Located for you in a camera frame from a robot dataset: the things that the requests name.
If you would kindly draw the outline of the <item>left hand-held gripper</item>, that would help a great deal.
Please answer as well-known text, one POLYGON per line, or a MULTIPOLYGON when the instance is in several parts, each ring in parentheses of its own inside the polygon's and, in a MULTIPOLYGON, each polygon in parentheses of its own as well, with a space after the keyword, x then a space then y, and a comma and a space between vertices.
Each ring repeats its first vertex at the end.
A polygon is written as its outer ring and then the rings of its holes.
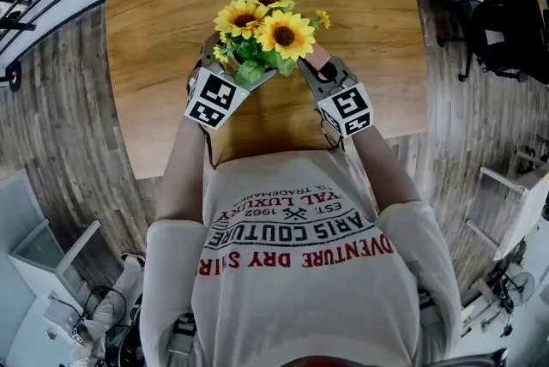
POLYGON ((222 63, 214 56, 214 47, 220 42, 219 34, 208 37, 202 47, 202 67, 196 79, 184 115, 209 128, 218 129, 242 105, 250 92, 277 74, 276 69, 265 71, 257 80, 238 86, 222 72, 222 63))

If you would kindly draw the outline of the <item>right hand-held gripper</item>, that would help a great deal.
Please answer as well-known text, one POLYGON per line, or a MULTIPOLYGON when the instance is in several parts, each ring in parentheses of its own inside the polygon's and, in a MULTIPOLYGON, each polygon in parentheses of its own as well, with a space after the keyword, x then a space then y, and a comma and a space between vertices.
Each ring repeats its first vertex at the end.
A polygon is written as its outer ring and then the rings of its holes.
POLYGON ((372 104, 362 82, 339 57, 332 56, 330 62, 336 69, 335 82, 343 88, 326 98, 329 80, 305 59, 299 59, 297 65, 316 99, 321 116, 347 138, 372 126, 372 104))

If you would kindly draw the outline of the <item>pink cloth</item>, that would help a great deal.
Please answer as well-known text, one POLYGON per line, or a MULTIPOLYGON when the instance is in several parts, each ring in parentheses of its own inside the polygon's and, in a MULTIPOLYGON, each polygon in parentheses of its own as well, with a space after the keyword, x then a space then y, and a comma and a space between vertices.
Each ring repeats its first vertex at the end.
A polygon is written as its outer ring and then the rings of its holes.
POLYGON ((312 53, 308 53, 305 60, 316 70, 320 71, 321 68, 329 62, 330 54, 320 45, 314 44, 312 46, 312 53))

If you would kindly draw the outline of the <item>sunflower bouquet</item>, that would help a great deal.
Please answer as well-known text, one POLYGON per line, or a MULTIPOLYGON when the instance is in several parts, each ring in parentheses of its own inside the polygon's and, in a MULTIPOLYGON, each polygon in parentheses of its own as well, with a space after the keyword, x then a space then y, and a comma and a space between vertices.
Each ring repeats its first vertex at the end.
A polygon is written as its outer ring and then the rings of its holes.
POLYGON ((232 0, 218 11, 214 30, 215 60, 232 69, 241 87, 250 87, 267 73, 290 75, 299 58, 313 52, 316 30, 330 28, 324 10, 310 18, 294 11, 295 0, 232 0))

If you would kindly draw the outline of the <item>person's right forearm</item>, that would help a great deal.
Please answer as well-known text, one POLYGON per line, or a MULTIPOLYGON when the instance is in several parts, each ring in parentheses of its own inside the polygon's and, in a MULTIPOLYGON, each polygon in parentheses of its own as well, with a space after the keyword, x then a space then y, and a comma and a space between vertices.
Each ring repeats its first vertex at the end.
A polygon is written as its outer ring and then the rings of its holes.
POLYGON ((413 180, 375 126, 352 136, 380 211, 420 200, 413 180))

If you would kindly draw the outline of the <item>person's left forearm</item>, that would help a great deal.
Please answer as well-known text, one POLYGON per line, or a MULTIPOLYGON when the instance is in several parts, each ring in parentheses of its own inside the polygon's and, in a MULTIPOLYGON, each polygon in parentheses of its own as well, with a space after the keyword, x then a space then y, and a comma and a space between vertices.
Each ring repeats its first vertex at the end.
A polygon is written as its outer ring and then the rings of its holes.
POLYGON ((203 174, 206 140, 201 127, 183 117, 157 197, 157 220, 203 223, 203 174))

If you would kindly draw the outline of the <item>black office chair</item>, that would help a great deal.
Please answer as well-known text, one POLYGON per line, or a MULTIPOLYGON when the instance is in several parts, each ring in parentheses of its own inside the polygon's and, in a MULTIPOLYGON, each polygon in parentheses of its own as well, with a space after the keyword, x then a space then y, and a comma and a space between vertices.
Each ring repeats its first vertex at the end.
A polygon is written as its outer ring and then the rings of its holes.
POLYGON ((494 75, 518 81, 531 77, 549 87, 549 26, 538 0, 449 2, 447 6, 462 35, 438 36, 437 43, 441 47, 450 42, 466 44, 466 68, 459 81, 468 79, 476 57, 483 70, 494 75))

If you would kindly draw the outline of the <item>person's white printed shirt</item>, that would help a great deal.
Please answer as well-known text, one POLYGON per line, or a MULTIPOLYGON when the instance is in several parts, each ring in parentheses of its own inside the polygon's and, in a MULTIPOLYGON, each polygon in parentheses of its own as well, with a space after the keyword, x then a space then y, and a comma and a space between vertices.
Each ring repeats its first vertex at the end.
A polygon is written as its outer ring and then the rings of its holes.
POLYGON ((208 178, 202 224, 148 229, 141 331, 166 367, 184 313, 204 367, 281 367, 311 357, 417 367, 449 356, 461 303, 432 209, 395 204, 374 220, 342 153, 238 159, 208 178))

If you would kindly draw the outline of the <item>white glass cabinet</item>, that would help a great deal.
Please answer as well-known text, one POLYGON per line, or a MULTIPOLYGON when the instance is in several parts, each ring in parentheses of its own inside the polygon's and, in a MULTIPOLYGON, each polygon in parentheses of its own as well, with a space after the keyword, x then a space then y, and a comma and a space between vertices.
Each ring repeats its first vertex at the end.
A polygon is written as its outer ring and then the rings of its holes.
POLYGON ((55 298, 82 312, 93 294, 74 261, 100 229, 101 222, 93 220, 74 244, 63 250, 39 206, 26 170, 20 169, 0 180, 0 190, 11 195, 18 191, 23 209, 38 219, 38 224, 8 253, 15 270, 35 297, 55 298))

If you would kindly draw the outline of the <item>small floor fan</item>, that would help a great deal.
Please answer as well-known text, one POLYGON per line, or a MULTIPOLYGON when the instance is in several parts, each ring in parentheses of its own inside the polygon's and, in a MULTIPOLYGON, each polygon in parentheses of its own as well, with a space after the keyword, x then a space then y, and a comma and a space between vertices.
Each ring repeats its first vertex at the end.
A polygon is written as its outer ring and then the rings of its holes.
POLYGON ((531 273, 522 272, 516 275, 504 274, 500 279, 504 298, 514 306, 525 304, 533 295, 535 280, 531 273))

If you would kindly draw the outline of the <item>white desk frame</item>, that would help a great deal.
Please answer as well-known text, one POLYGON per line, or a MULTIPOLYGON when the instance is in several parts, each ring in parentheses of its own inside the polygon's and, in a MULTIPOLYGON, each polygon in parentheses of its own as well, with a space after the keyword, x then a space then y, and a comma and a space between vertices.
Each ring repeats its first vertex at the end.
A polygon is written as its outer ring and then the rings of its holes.
POLYGON ((505 177, 482 165, 479 180, 483 177, 491 178, 507 187, 511 194, 517 195, 517 198, 511 199, 510 223, 500 241, 496 241, 472 219, 465 221, 465 225, 494 251, 493 260, 500 261, 524 239, 541 217, 549 193, 549 164, 540 165, 519 178, 505 177))

